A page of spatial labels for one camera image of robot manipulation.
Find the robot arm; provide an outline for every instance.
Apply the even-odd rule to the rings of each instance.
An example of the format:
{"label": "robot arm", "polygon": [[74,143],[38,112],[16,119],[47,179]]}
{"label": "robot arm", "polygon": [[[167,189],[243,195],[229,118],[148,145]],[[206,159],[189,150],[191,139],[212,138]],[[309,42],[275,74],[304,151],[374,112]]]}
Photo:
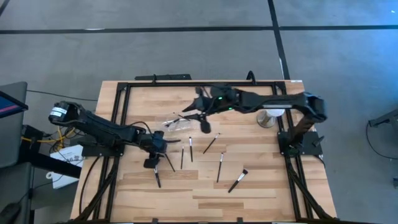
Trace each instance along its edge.
{"label": "robot arm", "polygon": [[61,101],[54,104],[49,121],[52,124],[73,127],[96,138],[98,144],[114,148],[121,144],[137,146],[150,155],[165,154],[167,142],[162,131],[147,133],[144,128],[118,125],[87,111],[77,103]]}
{"label": "robot arm", "polygon": [[193,103],[185,108],[183,112],[199,110],[200,114],[188,115],[186,118],[195,119],[200,122],[204,133],[211,131],[206,117],[215,113],[228,110],[236,110],[240,113],[253,113],[260,109],[296,109],[304,114],[298,125],[290,132],[291,145],[300,144],[303,135],[315,124],[326,120],[325,103],[323,99],[310,93],[299,93],[294,95],[268,95],[261,96],[257,93],[242,91],[220,84],[212,86],[210,96],[204,96],[200,87],[196,88],[199,94]]}

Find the cable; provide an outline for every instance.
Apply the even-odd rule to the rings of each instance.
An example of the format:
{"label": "cable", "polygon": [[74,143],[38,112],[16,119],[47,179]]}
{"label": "cable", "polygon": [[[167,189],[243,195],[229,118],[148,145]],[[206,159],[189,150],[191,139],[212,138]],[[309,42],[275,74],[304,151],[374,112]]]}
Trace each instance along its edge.
{"label": "cable", "polygon": [[79,136],[86,136],[85,133],[84,133],[84,134],[80,134],[82,131],[76,132],[76,130],[74,130],[73,132],[76,134],[76,136],[77,136],[77,135],[79,135]]}
{"label": "cable", "polygon": [[86,179],[85,179],[85,181],[84,181],[84,183],[83,183],[83,186],[81,187],[80,202],[79,202],[79,215],[81,214],[81,203],[83,202],[83,192],[84,192],[84,190],[85,190],[85,186],[86,186],[86,183],[87,183],[87,180],[88,180],[88,176],[90,175],[91,170],[93,169],[94,165],[97,163],[97,161],[98,161],[99,158],[100,158],[100,157],[97,157],[97,158],[94,160],[94,162],[92,163],[92,165],[90,166],[90,168],[88,169],[88,172],[87,172],[87,175],[86,175]]}
{"label": "cable", "polygon": [[55,180],[55,181],[53,181],[53,182],[45,183],[45,184],[36,186],[36,187],[34,187],[34,188],[32,188],[32,189],[29,189],[29,190],[21,197],[21,199],[19,199],[18,203],[20,203],[20,202],[22,201],[22,199],[24,199],[24,197],[25,197],[26,195],[29,194],[30,191],[33,191],[33,190],[35,190],[35,189],[38,189],[39,187],[46,186],[46,185],[48,185],[48,184],[55,183],[55,182],[57,182],[58,180],[60,180],[62,177],[63,177],[63,175],[61,175],[60,178],[58,178],[57,180]]}
{"label": "cable", "polygon": [[98,201],[101,200],[101,198],[102,198],[105,190],[108,188],[109,184],[116,178],[117,169],[118,169],[118,166],[116,163],[114,163],[112,165],[110,172],[108,173],[108,176],[105,178],[105,181],[102,184],[102,186],[98,189],[97,193],[95,194],[95,196],[93,197],[91,202],[88,204],[88,206],[84,209],[84,211],[82,211],[82,213],[79,216],[77,216],[75,218],[75,220],[87,220],[87,218],[92,213],[92,211],[93,211],[94,207],[96,206],[96,204],[98,203]]}
{"label": "cable", "polygon": [[368,123],[368,124],[366,125],[366,140],[368,141],[368,144],[369,144],[369,146],[371,147],[371,149],[372,149],[377,155],[379,155],[379,156],[381,156],[381,157],[384,157],[384,158],[387,158],[387,159],[398,159],[397,157],[389,157],[389,156],[382,155],[382,154],[378,153],[378,152],[373,148],[371,142],[369,141],[369,136],[368,136],[368,129],[369,129],[369,126],[370,126],[370,124]]}
{"label": "cable", "polygon": [[210,98],[209,93],[207,92],[206,88],[204,86],[202,86],[203,91],[205,92],[206,96]]}
{"label": "cable", "polygon": [[56,130],[55,132],[53,132],[52,134],[48,134],[48,133],[45,133],[44,131],[42,131],[43,132],[43,137],[44,138],[51,138],[51,136],[53,136],[54,134],[57,134],[58,133],[58,130]]}
{"label": "cable", "polygon": [[61,97],[74,99],[74,100],[98,101],[98,100],[92,100],[92,99],[77,98],[77,97],[72,97],[72,96],[64,96],[64,95],[59,95],[59,94],[55,94],[55,93],[47,93],[47,92],[44,92],[44,91],[37,91],[37,90],[26,90],[26,91],[29,91],[29,92],[32,92],[32,93],[43,93],[43,94],[47,94],[47,95],[61,96]]}
{"label": "cable", "polygon": [[152,131],[150,130],[148,124],[143,121],[137,121],[137,122],[129,124],[128,126],[132,126],[132,125],[139,124],[139,123],[144,124],[147,127],[149,134],[152,134]]}
{"label": "cable", "polygon": [[[73,128],[70,132],[68,132],[68,134],[66,134],[66,135],[64,135],[64,136],[62,136],[62,137],[60,137],[59,139],[54,139],[54,140],[37,140],[37,142],[46,143],[46,142],[57,142],[57,141],[61,141],[62,139],[64,139],[64,138],[68,137],[69,135],[71,135],[71,133],[73,133],[74,130],[75,130],[75,128]],[[25,141],[32,142],[31,139],[28,139],[28,138],[25,138],[25,137],[21,137],[21,139],[22,139],[22,140],[25,140]]]}
{"label": "cable", "polygon": [[59,144],[58,145],[58,147],[57,147],[57,149],[58,149],[58,151],[61,149],[61,148],[63,148],[63,135],[62,135],[62,133],[61,133],[61,129],[60,129],[60,127],[58,126],[58,134],[59,134],[59,136],[60,136],[60,141],[61,141],[61,144]]}

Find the butcher block tabletop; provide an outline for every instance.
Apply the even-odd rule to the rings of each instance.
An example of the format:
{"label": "butcher block tabletop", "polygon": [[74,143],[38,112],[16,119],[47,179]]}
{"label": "butcher block tabletop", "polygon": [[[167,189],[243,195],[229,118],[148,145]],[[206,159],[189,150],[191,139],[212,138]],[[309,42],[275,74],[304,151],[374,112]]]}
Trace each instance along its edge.
{"label": "butcher block tabletop", "polygon": [[[103,82],[96,107],[98,116],[111,119],[118,82],[120,81]],[[288,94],[304,91],[301,81],[285,81],[285,84]],[[237,88],[260,95],[272,94],[271,87],[268,86]],[[124,92],[117,123],[121,120]],[[126,124],[144,121],[152,132],[160,130],[160,124],[170,114],[180,113],[196,97],[195,87],[132,87]],[[256,121],[258,113],[259,111],[241,114],[231,110],[211,115],[208,117],[210,134],[202,133],[199,122],[195,121],[192,129],[165,133],[165,139],[181,139],[181,142],[170,143],[167,147],[175,172],[164,158],[157,166],[162,188],[157,185],[154,170],[143,167],[148,153],[138,147],[126,146],[119,163],[111,222],[151,222],[153,218],[158,218],[160,222],[236,222],[237,217],[242,217],[245,222],[295,221],[285,161],[279,153],[277,142],[278,125],[260,127]],[[295,110],[292,110],[292,115],[297,124],[302,115]],[[217,133],[221,133],[218,139],[203,154]],[[189,137],[192,137],[193,142],[193,162],[190,158]],[[181,169],[182,146],[184,156]],[[217,183],[222,152],[224,158]],[[81,188],[94,160],[91,157],[84,162],[71,218],[78,216]],[[83,209],[97,191],[102,161],[103,158],[100,158],[88,177],[83,193]],[[335,217],[323,164],[313,156],[302,156],[302,161],[309,191],[323,209]],[[249,173],[229,194],[228,189],[243,169]],[[302,194],[298,189],[297,192],[301,214],[305,217]],[[102,200],[100,218],[104,218],[107,198],[108,191]]]}

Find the concrete floor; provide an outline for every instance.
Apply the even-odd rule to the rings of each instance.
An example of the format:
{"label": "concrete floor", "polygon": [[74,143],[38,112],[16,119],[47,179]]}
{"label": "concrete floor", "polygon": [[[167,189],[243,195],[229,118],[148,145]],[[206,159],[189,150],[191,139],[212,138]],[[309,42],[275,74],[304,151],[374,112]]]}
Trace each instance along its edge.
{"label": "concrete floor", "polygon": [[[274,1],[280,26],[398,24],[397,1]],[[1,29],[86,29],[177,26],[270,26],[265,0],[11,0]],[[282,31],[291,79],[328,103],[317,126],[338,216],[396,223],[398,162],[368,146],[365,126],[398,106],[398,30]],[[31,90],[97,98],[103,80],[190,73],[194,79],[282,79],[273,31],[143,34],[0,35],[0,83],[27,81]],[[29,93],[24,123],[54,131],[54,96]],[[81,101],[87,109],[95,103]],[[398,157],[389,125],[369,130],[374,147]],[[42,183],[37,178],[36,185]],[[68,218],[76,185],[37,189],[35,223]],[[50,212],[51,220],[44,218]]]}

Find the black metal frame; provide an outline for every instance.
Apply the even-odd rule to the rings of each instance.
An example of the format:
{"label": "black metal frame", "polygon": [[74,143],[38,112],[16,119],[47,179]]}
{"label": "black metal frame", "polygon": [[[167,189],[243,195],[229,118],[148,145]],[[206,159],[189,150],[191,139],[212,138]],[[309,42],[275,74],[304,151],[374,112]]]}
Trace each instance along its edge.
{"label": "black metal frame", "polygon": [[[259,82],[256,81],[256,78],[252,72],[249,72],[247,76],[246,82],[227,82],[227,84],[232,85],[232,86],[268,86],[272,88],[272,94],[277,95],[277,88],[279,88],[282,92],[283,95],[286,95],[286,86],[285,82]],[[152,82],[138,82],[138,83],[118,83],[118,87],[116,90],[116,95],[115,95],[115,101],[113,105],[113,112],[112,112],[112,118],[111,121],[115,122],[116,121],[116,115],[118,112],[119,104],[120,104],[120,98],[121,98],[121,93],[122,91],[125,91],[124,95],[124,102],[123,102],[123,110],[122,110],[122,115],[121,115],[121,124],[125,124],[126,122],[126,116],[127,116],[127,108],[129,104],[129,99],[131,95],[131,88],[133,87],[155,87],[155,86],[211,86],[214,85],[215,83],[219,82],[201,82],[201,81],[193,81],[193,82],[157,82],[153,80]],[[290,110],[287,110],[287,121],[289,128],[293,127],[293,119]],[[279,132],[284,132],[284,124],[282,122],[281,117],[278,118],[278,126],[279,126]],[[289,164],[291,164],[291,160],[289,156],[284,156],[285,157],[285,164],[288,167]],[[120,158],[115,157],[114,158],[114,163],[118,166]],[[302,161],[300,158],[300,155],[298,155],[296,158],[296,165],[297,165],[297,170],[298,170],[298,177],[300,179],[300,182],[303,184],[304,187],[307,186],[306,181],[305,181],[305,176],[304,176],[304,171],[303,171],[303,165]],[[108,165],[109,165],[109,157],[105,157],[103,161],[103,166],[101,169],[101,175],[100,175],[100,182],[99,182],[99,187],[103,185],[106,173],[108,171]],[[289,187],[290,187],[290,193],[292,196],[292,203],[294,207],[294,214],[295,214],[295,219],[299,220],[301,219],[301,214],[300,214],[300,207],[299,207],[299,201],[297,198],[297,191],[295,188],[295,183],[292,178],[288,174],[288,180],[289,180]],[[113,206],[113,197],[114,197],[114,190],[116,187],[116,179],[114,179],[109,187],[109,195],[108,195],[108,201],[106,204],[106,213],[105,213],[105,220],[110,220],[111,218],[111,211],[112,211],[112,206]],[[312,219],[312,209],[311,206],[307,200],[307,198],[303,198],[304,203],[305,203],[305,209],[307,212],[307,218]],[[93,215],[93,219],[99,219],[98,215],[100,212],[100,203],[97,204],[95,207],[95,212]]]}
{"label": "black metal frame", "polygon": [[43,138],[42,131],[26,125],[24,137],[32,139],[33,141],[21,142],[21,145],[19,146],[18,163],[30,162],[32,166],[37,168],[67,175],[69,177],[80,177],[81,168],[79,166],[39,153],[40,143],[37,141]]}

